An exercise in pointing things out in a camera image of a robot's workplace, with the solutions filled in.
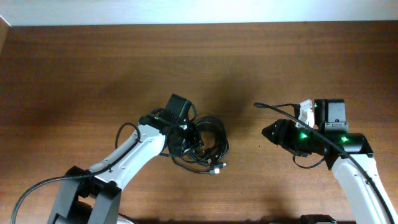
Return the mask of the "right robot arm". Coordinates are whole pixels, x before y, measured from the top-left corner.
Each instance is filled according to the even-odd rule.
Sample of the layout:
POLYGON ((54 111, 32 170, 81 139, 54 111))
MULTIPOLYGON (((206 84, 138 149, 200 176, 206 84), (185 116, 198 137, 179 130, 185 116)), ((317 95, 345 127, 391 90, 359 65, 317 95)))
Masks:
POLYGON ((319 154, 346 195, 356 223, 397 223, 397 212, 380 180, 373 151, 363 134, 322 135, 278 119, 261 134, 294 156, 319 154))

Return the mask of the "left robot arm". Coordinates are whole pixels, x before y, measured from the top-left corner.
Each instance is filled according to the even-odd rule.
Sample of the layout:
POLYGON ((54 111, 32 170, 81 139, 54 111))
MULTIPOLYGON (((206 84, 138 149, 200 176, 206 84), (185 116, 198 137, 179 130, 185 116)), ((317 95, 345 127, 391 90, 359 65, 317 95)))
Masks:
POLYGON ((200 134, 186 118, 142 117, 134 132, 105 159, 83 170, 72 167, 62 181, 49 223, 132 223, 120 215, 121 194, 152 158, 169 149, 180 157, 201 147, 200 134))

